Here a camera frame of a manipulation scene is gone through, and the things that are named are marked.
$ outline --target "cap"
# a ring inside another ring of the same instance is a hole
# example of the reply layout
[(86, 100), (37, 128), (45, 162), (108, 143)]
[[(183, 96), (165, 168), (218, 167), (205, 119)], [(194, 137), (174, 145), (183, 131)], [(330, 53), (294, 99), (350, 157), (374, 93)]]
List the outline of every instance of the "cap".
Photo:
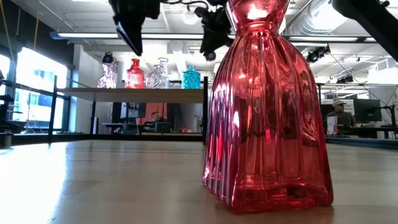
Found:
[(335, 100), (334, 102), (333, 102), (333, 107), (334, 106), (337, 106), (337, 105), (340, 105), (340, 104), (346, 104), (346, 103), (344, 103), (343, 101), (340, 101), (340, 100)]

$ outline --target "red vase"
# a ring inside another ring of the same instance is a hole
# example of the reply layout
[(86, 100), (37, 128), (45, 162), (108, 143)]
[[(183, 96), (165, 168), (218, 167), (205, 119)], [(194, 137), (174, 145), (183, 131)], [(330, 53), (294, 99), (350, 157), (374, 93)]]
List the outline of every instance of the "red vase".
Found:
[(288, 0), (229, 0), (236, 40), (211, 92), (203, 183), (237, 213), (331, 205), (317, 89), (277, 33)]
[(126, 88), (144, 88), (144, 71), (139, 68), (139, 60), (131, 59), (131, 68), (127, 70)]

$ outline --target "man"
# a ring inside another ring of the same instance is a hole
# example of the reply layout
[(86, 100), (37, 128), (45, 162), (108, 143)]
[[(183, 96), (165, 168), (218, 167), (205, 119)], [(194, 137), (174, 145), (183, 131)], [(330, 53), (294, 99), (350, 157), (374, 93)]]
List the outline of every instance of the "man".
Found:
[(328, 113), (326, 118), (337, 116), (337, 124), (342, 124), (344, 128), (351, 128), (355, 126), (355, 119), (351, 113), (344, 112), (344, 105), (345, 103), (340, 100), (334, 101), (333, 107), (335, 110)]
[(152, 121), (146, 121), (144, 123), (144, 129), (146, 131), (154, 131), (156, 122), (160, 122), (163, 120), (162, 117), (160, 116), (160, 113), (157, 111), (153, 112), (151, 116), (152, 116)]

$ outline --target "vase base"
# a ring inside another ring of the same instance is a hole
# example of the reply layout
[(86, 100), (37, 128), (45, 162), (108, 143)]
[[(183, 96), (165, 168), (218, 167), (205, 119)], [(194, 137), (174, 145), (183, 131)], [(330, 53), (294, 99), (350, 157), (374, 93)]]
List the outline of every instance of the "vase base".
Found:
[(232, 200), (219, 199), (234, 213), (269, 212), (329, 206), (333, 199), (322, 189), (302, 185), (286, 185), (272, 189), (237, 189)]

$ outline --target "shirt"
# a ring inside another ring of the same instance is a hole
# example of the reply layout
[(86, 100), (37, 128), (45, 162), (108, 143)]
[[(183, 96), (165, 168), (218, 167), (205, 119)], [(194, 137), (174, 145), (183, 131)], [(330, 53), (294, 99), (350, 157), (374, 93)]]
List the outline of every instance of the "shirt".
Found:
[(355, 119), (351, 113), (332, 111), (326, 117), (337, 116), (337, 124), (342, 124), (344, 127), (352, 127), (355, 125)]

